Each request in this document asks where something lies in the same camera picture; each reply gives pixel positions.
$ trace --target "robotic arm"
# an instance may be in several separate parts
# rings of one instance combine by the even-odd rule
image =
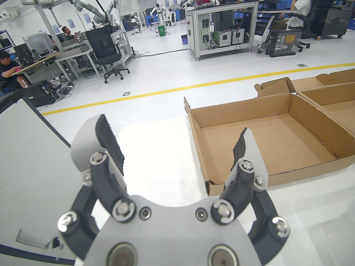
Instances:
[[[241,133],[233,154],[220,196],[186,207],[156,205],[128,195],[123,154],[105,115],[95,116],[71,145],[83,187],[58,229],[84,266],[265,265],[280,252],[290,228],[266,192],[268,172],[250,129]],[[110,214],[100,231],[90,215],[97,199]],[[237,217],[249,203],[256,221],[247,234]]]

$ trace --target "screw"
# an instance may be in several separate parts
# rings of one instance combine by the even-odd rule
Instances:
[[[290,234],[290,226],[287,221],[279,216],[274,217],[272,219],[272,223],[275,224],[275,228],[277,229],[277,235],[280,238],[286,238]]]
[[[67,213],[63,214],[57,223],[57,227],[61,232],[66,232],[68,226],[74,223],[77,220],[77,215],[74,211],[68,211]]]
[[[150,218],[150,216],[152,215],[152,211],[149,207],[143,207],[140,211],[139,211],[139,218],[141,220],[147,220]]]
[[[224,204],[224,203],[221,203],[221,204],[218,206],[217,212],[218,212],[218,214],[219,214],[221,217],[228,217],[228,216],[230,216],[230,209],[229,209],[228,205],[227,205],[227,204]]]
[[[103,155],[100,152],[96,152],[92,157],[93,161],[96,161],[96,162],[102,161],[102,158],[103,158]]]
[[[195,215],[199,221],[206,221],[208,217],[207,211],[204,208],[197,208]]]
[[[120,205],[117,207],[117,214],[118,215],[127,215],[129,213],[129,206],[127,202],[122,202]]]
[[[239,167],[242,170],[247,171],[247,172],[251,172],[254,170],[252,163],[248,160],[239,161]]]
[[[264,180],[261,176],[256,176],[255,177],[255,183],[258,186],[263,186],[264,185]]]

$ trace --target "black mesh office chair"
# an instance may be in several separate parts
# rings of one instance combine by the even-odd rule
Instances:
[[[303,29],[302,29],[301,39],[311,38],[311,22],[314,18],[314,15],[315,15],[314,9],[316,8],[319,0],[311,0],[311,1],[312,1],[311,10],[307,16],[304,16],[304,15],[298,14],[298,13],[288,15],[289,17],[297,17],[303,21]],[[299,48],[299,52],[302,52],[303,47],[310,48],[311,44],[304,43],[304,42],[298,42],[297,47]]]
[[[126,68],[117,69],[113,67],[113,63],[119,61],[122,58],[120,51],[114,45],[110,31],[107,27],[97,28],[86,32],[86,37],[94,50],[94,54],[99,65],[110,65],[112,70],[104,74],[105,83],[107,79],[114,74],[115,76],[120,75],[121,80],[123,76],[121,71],[127,70],[129,74],[130,71]]]

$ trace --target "humanoid robot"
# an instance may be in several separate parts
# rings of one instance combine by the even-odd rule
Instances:
[[[163,5],[159,5],[159,3],[156,4],[156,6],[153,8],[153,10],[151,11],[151,16],[153,17],[153,12],[156,10],[156,12],[158,13],[158,20],[159,21],[163,21],[163,13],[162,11],[167,11],[167,8],[164,7]]]

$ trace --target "cardboard box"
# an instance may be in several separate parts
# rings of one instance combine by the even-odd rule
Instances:
[[[281,94],[287,92],[300,92],[309,89],[324,87],[340,83],[355,82],[355,69],[349,69],[330,74],[321,74],[316,77],[308,77],[290,80],[288,77],[254,85],[258,97]]]
[[[355,135],[355,82],[299,93]]]
[[[355,137],[299,95],[265,96],[191,109],[185,99],[208,195],[223,191],[233,147],[252,130],[269,186],[345,168],[355,161]]]

